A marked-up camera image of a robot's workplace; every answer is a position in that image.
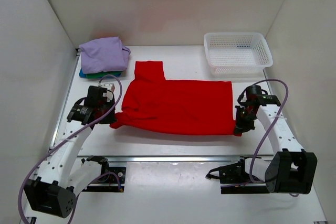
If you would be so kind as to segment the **red t-shirt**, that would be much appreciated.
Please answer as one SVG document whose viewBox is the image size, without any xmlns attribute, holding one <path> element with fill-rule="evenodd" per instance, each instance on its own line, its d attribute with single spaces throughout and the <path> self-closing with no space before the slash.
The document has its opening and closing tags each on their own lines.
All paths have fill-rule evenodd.
<svg viewBox="0 0 336 224">
<path fill-rule="evenodd" d="M 112 129 L 132 126 L 179 135 L 232 135 L 230 81 L 167 80 L 161 61 L 137 61 Z"/>
</svg>

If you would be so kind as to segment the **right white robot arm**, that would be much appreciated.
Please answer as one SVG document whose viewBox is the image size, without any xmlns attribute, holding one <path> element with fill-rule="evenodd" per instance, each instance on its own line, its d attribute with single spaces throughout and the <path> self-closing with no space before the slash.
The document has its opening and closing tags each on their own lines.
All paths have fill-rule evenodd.
<svg viewBox="0 0 336 224">
<path fill-rule="evenodd" d="M 221 190 L 244 193 L 248 185 L 261 184 L 261 193 L 309 194 L 317 157 L 307 152 L 292 133 L 282 113 L 285 103 L 268 94 L 258 83 L 246 87 L 237 102 L 234 135 L 254 130 L 255 121 L 259 121 L 265 135 L 257 147 L 261 148 L 269 140 L 274 156 L 267 162 L 255 150 L 252 157 L 242 157 L 235 164 L 220 167 Z"/>
</svg>

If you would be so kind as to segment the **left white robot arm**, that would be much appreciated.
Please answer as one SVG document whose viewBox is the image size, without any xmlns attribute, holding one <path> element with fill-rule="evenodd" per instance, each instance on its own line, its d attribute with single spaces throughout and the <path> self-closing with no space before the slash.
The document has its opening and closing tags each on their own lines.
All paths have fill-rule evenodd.
<svg viewBox="0 0 336 224">
<path fill-rule="evenodd" d="M 90 157 L 76 171 L 72 167 L 85 140 L 96 124 L 115 121 L 114 85 L 90 86 L 87 96 L 79 99 L 67 115 L 70 135 L 59 141 L 37 165 L 36 178 L 26 176 L 19 193 L 25 194 L 34 211 L 67 218 L 77 196 L 93 179 L 104 181 L 110 168 L 103 157 Z"/>
</svg>

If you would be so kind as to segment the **folded green t-shirt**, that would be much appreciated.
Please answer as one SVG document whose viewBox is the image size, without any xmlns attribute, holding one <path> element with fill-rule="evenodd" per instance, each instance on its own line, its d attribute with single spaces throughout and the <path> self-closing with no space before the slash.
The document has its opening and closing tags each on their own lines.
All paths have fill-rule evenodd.
<svg viewBox="0 0 336 224">
<path fill-rule="evenodd" d="M 101 79 L 104 76 L 109 76 L 113 75 L 115 77 L 119 77 L 121 76 L 122 71 L 109 71 L 109 72 L 98 72 L 98 73 L 89 73 L 89 74 L 85 74 L 85 78 L 86 79 Z"/>
</svg>

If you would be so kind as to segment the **folded blue t-shirt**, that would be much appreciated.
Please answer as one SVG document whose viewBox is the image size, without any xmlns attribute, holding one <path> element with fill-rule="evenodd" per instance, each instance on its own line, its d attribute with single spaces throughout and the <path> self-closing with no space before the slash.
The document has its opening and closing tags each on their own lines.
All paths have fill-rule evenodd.
<svg viewBox="0 0 336 224">
<path fill-rule="evenodd" d="M 85 79 L 87 78 L 87 75 L 83 73 L 82 69 L 80 69 L 79 71 L 79 77 L 85 78 Z"/>
</svg>

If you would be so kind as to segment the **white plastic basket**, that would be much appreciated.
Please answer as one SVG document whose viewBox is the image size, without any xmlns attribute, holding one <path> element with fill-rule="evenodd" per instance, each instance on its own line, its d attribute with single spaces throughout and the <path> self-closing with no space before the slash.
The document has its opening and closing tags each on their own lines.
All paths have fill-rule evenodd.
<svg viewBox="0 0 336 224">
<path fill-rule="evenodd" d="M 273 65 L 268 44 L 261 33 L 206 33 L 204 50 L 213 75 L 247 76 Z"/>
</svg>

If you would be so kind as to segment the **folded lilac t-shirt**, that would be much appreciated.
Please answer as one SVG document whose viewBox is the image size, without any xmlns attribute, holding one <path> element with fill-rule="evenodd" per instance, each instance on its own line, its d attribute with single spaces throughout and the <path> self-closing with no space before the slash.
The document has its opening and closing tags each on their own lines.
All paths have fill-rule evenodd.
<svg viewBox="0 0 336 224">
<path fill-rule="evenodd" d="M 119 37 L 91 40 L 79 46 L 84 74 L 124 71 L 128 68 L 131 50 Z"/>
</svg>

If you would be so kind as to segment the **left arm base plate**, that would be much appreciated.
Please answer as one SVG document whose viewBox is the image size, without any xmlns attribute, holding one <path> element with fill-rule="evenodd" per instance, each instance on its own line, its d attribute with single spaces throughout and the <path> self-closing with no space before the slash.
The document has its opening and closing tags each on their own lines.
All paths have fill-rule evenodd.
<svg viewBox="0 0 336 224">
<path fill-rule="evenodd" d="M 97 193 L 122 193 L 124 192 L 126 166 L 115 164 L 104 158 L 98 161 L 101 166 L 100 178 L 88 185 L 83 191 Z"/>
</svg>

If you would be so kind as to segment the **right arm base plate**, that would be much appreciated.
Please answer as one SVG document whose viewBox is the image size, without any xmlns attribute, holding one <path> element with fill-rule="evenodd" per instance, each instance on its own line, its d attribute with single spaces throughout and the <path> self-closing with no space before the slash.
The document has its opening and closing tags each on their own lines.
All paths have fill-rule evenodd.
<svg viewBox="0 0 336 224">
<path fill-rule="evenodd" d="M 269 194 L 264 184 L 252 183 L 245 172 L 245 158 L 243 157 L 233 164 L 209 170 L 205 178 L 219 180 L 222 195 Z"/>
</svg>

